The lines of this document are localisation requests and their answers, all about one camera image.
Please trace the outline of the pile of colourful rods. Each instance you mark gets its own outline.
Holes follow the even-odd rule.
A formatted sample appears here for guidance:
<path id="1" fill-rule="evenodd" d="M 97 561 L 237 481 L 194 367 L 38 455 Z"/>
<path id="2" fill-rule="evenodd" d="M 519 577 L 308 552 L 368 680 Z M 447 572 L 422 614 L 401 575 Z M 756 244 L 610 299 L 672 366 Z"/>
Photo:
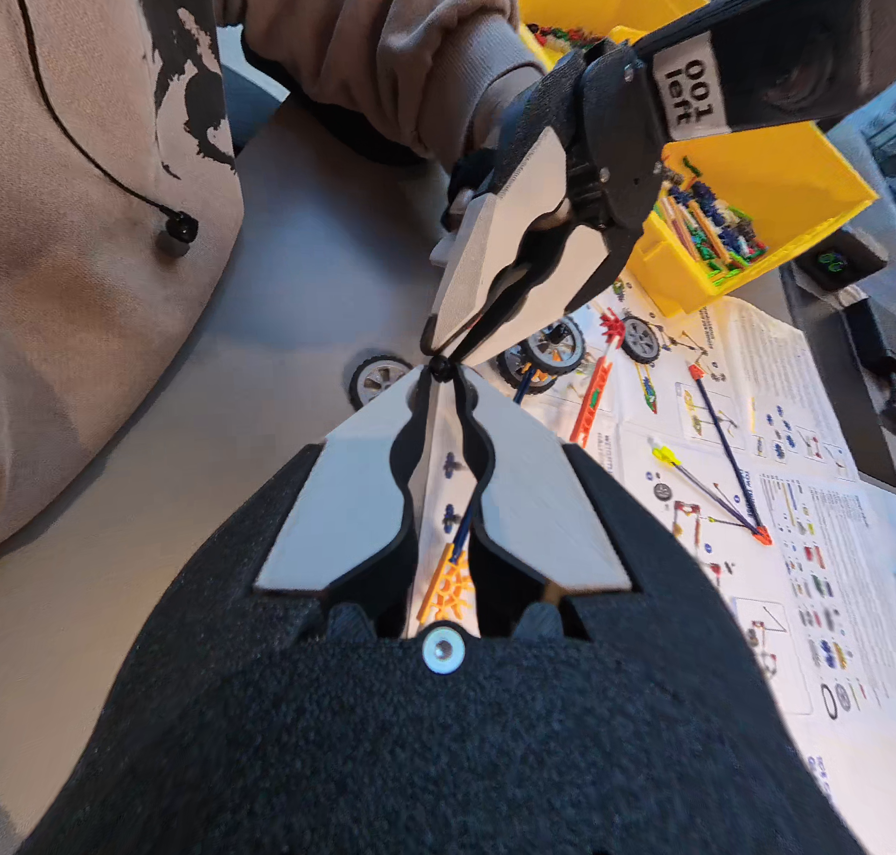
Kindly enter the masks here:
<path id="1" fill-rule="evenodd" d="M 753 218 L 720 199 L 700 169 L 685 159 L 685 174 L 666 163 L 653 214 L 682 246 L 714 293 L 732 290 L 756 267 L 768 247 Z"/>

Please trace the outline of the black device with green display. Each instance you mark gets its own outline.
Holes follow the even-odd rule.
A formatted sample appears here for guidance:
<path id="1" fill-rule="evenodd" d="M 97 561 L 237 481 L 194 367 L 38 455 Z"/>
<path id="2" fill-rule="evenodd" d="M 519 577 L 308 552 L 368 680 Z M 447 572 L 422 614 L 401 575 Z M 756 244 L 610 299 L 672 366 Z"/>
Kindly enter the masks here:
<path id="1" fill-rule="evenodd" d="M 834 293 L 856 285 L 890 266 L 890 254 L 870 233 L 845 226 L 819 245 L 811 259 L 816 284 Z"/>

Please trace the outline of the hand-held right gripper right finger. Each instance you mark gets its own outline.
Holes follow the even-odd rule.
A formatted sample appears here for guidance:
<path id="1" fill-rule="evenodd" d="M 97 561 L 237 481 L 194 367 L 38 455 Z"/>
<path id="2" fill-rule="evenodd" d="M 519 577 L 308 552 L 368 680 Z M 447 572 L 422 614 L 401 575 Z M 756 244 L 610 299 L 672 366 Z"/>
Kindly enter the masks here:
<path id="1" fill-rule="evenodd" d="M 600 466 L 469 368 L 455 378 L 464 455 L 476 476 L 469 570 L 480 632 L 511 632 L 531 605 L 633 591 L 585 483 Z"/>

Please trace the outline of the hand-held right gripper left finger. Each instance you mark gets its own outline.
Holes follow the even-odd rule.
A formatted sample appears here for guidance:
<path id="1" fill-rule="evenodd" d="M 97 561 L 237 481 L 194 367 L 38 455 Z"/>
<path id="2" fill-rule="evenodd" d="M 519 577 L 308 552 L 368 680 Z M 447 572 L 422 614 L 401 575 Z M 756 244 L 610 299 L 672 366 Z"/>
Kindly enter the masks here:
<path id="1" fill-rule="evenodd" d="M 412 369 L 331 431 L 255 577 L 255 592 L 357 604 L 378 632 L 405 632 L 420 564 L 432 445 L 432 375 Z"/>

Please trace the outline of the person's left hand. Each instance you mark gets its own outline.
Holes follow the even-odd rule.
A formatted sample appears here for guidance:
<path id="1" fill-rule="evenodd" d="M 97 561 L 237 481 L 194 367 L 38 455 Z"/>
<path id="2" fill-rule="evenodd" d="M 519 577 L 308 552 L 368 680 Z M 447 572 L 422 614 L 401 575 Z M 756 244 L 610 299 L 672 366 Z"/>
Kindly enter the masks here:
<path id="1" fill-rule="evenodd" d="M 440 220 L 442 229 L 440 239 L 429 256 L 430 264 L 439 270 L 443 271 L 450 262 L 449 251 L 462 225 L 469 203 L 475 195 L 476 189 L 472 187 L 459 187 L 447 194 L 447 203 Z"/>

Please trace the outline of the grey desk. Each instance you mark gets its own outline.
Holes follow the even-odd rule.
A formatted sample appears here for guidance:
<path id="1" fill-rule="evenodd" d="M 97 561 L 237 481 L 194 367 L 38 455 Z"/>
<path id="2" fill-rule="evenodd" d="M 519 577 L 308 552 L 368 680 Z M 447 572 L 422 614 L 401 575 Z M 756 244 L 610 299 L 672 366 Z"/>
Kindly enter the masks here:
<path id="1" fill-rule="evenodd" d="M 385 320 L 422 269 L 385 258 L 337 266 L 334 222 L 321 231 L 249 231 L 218 290 L 123 429 L 158 400 L 185 356 L 210 357 L 211 334 L 236 369 L 199 388 L 188 419 L 222 446 L 215 468 L 273 468 L 273 408 L 286 395 L 238 393 L 267 361 L 323 321 L 314 357 L 347 357 L 349 320 Z M 429 289 L 434 282 L 427 279 Z M 311 369 L 311 356 L 286 369 Z M 122 429 L 114 427 L 120 433 Z M 331 451 L 306 446 L 272 474 L 184 564 L 122 657 L 106 702 L 51 803 L 16 853 L 864 853 L 793 748 L 746 643 L 709 582 L 605 471 L 564 446 L 609 524 L 633 592 L 573 597 L 539 627 L 474 641 L 454 673 L 424 664 L 423 638 L 343 629 L 301 592 L 252 592 L 289 509 Z"/>

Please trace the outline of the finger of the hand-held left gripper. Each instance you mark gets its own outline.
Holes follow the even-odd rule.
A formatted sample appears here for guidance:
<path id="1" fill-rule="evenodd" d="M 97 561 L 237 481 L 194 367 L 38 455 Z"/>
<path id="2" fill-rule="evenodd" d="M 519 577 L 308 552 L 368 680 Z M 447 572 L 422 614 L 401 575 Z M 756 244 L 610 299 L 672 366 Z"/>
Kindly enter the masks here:
<path id="1" fill-rule="evenodd" d="M 425 326 L 426 355 L 455 358 L 463 334 L 497 298 L 490 300 L 490 290 L 517 260 L 532 223 L 565 197 L 566 152 L 548 127 L 497 194 L 470 202 Z"/>
<path id="2" fill-rule="evenodd" d="M 528 234 L 521 277 L 511 282 L 455 348 L 476 366 L 560 319 L 609 256 L 604 233 L 579 224 Z"/>

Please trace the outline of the printed instruction sheet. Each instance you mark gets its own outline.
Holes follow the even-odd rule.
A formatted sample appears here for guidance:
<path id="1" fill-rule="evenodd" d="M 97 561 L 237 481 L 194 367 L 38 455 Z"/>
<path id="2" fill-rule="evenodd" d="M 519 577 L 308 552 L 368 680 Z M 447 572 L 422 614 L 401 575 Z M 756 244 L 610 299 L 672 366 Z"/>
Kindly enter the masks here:
<path id="1" fill-rule="evenodd" d="M 615 352 L 588 452 L 707 576 L 829 802 L 869 853 L 894 853 L 894 496 L 859 479 L 795 326 L 734 297 L 666 316 L 629 273 L 572 314 L 582 365 L 523 402 L 558 435 L 608 310 L 662 351 Z"/>

